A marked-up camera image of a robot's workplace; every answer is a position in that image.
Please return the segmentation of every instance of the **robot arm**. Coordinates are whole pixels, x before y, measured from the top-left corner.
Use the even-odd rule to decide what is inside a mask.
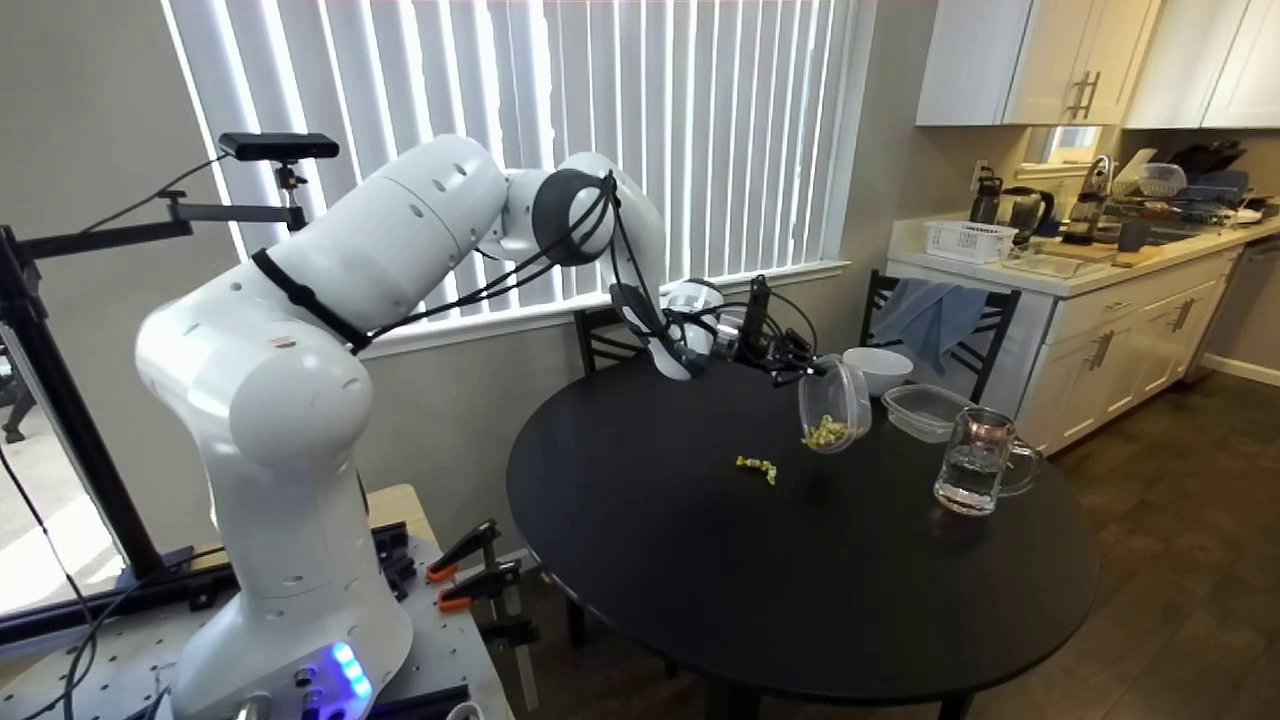
[[[480,246],[526,269],[607,256],[611,295],[657,370],[694,375],[695,347],[668,331],[646,283],[659,251],[646,192],[601,156],[505,177],[460,135],[399,156],[257,266],[157,307],[136,365],[198,441],[240,578],[240,596],[178,665],[178,716],[238,716],[247,699],[365,716],[406,665],[414,623],[379,578],[353,480],[373,407],[353,347]]]

